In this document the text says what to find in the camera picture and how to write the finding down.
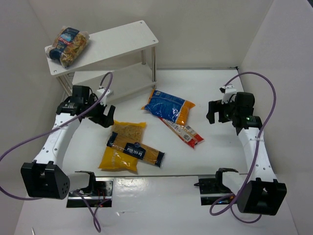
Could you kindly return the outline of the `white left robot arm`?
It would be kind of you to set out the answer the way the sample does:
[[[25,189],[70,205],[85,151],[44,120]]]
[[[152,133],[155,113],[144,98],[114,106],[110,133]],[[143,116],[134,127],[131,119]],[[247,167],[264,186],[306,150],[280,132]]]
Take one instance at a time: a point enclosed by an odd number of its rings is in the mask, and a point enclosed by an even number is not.
[[[56,110],[54,132],[48,135],[39,154],[30,163],[21,167],[22,179],[29,197],[64,199],[70,189],[70,179],[63,172],[63,160],[82,119],[108,128],[114,124],[114,106],[107,107],[111,91],[99,88],[95,93],[90,87],[74,85],[72,95],[67,97]]]

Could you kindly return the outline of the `fusilli bag with dark label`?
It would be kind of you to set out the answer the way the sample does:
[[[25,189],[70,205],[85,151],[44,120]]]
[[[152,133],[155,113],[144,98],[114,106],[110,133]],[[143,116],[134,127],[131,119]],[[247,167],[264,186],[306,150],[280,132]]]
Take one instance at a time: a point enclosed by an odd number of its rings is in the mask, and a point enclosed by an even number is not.
[[[54,42],[46,50],[47,58],[57,61],[63,68],[70,67],[89,42],[89,33],[63,26]]]

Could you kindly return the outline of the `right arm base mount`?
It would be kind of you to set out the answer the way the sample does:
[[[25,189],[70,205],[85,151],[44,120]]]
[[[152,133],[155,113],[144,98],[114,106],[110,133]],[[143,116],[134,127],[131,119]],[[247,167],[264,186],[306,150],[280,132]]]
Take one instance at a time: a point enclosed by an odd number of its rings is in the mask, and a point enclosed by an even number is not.
[[[220,197],[233,193],[223,185],[220,186],[219,182],[220,179],[217,179],[216,175],[198,176],[194,186],[199,188],[202,206],[212,205]]]

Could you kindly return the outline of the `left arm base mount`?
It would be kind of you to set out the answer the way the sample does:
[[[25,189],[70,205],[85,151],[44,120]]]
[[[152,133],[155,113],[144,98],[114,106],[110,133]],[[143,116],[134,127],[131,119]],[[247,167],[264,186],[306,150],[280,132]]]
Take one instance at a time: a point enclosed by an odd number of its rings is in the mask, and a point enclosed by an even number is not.
[[[113,178],[96,178],[93,183],[93,188],[91,186],[86,186],[84,188],[79,188],[71,191],[67,198],[67,208],[87,208],[87,204],[91,208],[110,208],[112,206],[112,193],[113,193]]]

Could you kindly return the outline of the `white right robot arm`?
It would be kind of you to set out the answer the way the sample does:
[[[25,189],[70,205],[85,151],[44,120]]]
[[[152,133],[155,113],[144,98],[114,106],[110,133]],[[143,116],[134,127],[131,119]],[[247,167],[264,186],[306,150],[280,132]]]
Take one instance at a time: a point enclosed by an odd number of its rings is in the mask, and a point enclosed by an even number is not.
[[[223,98],[209,102],[206,117],[213,124],[218,113],[220,123],[232,123],[243,146],[249,171],[246,178],[233,168],[222,167],[216,171],[217,186],[230,190],[228,197],[232,201],[221,211],[209,212],[217,216],[236,204],[241,213],[274,216],[287,194],[287,187],[278,182],[271,168],[264,144],[265,124],[253,115],[254,95],[235,89],[227,91],[222,88],[221,91]]]

